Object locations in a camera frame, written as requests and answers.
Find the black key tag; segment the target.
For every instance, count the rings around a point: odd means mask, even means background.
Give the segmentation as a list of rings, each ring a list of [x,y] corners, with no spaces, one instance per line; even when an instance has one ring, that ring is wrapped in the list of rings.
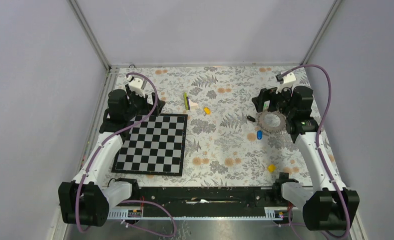
[[[247,120],[250,121],[250,122],[253,122],[253,123],[256,122],[255,118],[250,116],[250,115],[247,116]]]

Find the yellow key tag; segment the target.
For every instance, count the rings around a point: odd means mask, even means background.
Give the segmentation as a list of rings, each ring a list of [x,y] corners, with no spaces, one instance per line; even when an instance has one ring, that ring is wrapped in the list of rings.
[[[210,115],[210,114],[211,114],[211,111],[210,111],[210,109],[209,109],[208,107],[204,107],[204,108],[203,108],[203,111],[204,111],[204,113],[205,113],[206,115]]]

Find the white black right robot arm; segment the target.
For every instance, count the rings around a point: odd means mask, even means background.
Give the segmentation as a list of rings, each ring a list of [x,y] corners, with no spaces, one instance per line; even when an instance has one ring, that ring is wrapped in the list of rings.
[[[348,231],[360,198],[342,182],[329,159],[320,127],[311,116],[313,101],[313,90],[306,86],[263,88],[252,98],[258,113],[263,113],[264,104],[268,103],[266,112],[285,117],[286,131],[303,156],[313,186],[310,192],[296,180],[281,177],[274,184],[271,198],[278,206],[290,202],[301,210],[311,231]]]

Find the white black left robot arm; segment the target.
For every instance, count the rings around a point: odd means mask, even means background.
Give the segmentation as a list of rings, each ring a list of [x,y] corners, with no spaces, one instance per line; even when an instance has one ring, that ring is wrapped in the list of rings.
[[[64,223],[100,227],[109,211],[124,201],[132,206],[140,199],[139,190],[129,182],[103,188],[102,180],[110,163],[120,151],[129,130],[160,114],[164,103],[157,90],[149,96],[140,87],[127,84],[108,94],[107,109],[99,129],[97,142],[83,168],[70,182],[58,188],[61,217]]]

